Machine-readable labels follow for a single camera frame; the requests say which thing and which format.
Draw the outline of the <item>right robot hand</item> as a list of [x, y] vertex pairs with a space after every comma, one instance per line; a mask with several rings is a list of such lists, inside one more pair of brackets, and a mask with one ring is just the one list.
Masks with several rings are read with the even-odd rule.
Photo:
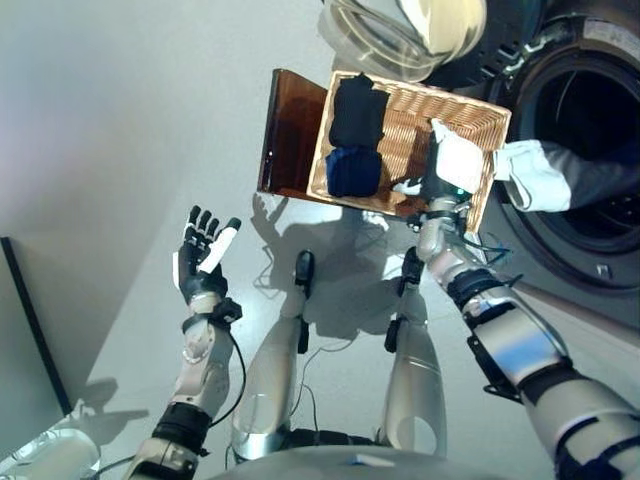
[[426, 203], [441, 197], [462, 203], [479, 189], [483, 162], [480, 147], [432, 118], [424, 172], [396, 183], [392, 191], [420, 197]]

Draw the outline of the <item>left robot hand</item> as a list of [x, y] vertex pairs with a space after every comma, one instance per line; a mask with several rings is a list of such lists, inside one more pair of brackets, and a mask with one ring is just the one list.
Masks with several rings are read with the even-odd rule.
[[221, 262], [237, 236], [242, 222], [231, 217], [226, 224], [209, 210], [191, 208], [183, 230], [182, 243], [172, 255], [172, 278], [187, 305], [199, 295], [224, 298], [228, 281]]

